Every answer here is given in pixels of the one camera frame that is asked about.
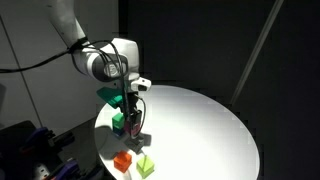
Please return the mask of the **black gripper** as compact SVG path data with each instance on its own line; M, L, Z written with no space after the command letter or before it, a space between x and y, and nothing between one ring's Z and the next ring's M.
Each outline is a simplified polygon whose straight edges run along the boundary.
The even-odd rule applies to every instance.
M124 127L133 126L134 124L139 123L141 129L142 111L137 108L137 95L137 92L129 92L128 90L121 91L122 100L120 109L121 112L124 113Z

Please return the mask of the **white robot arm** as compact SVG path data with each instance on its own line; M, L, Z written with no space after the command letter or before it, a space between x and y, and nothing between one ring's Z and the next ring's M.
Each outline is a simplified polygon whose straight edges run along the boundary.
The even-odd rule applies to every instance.
M67 46L76 70L107 84L108 104L120 109L126 131L137 136L142 120L138 92L151 85L139 74L137 43L122 38L91 42L75 15L75 0L44 1L50 23Z

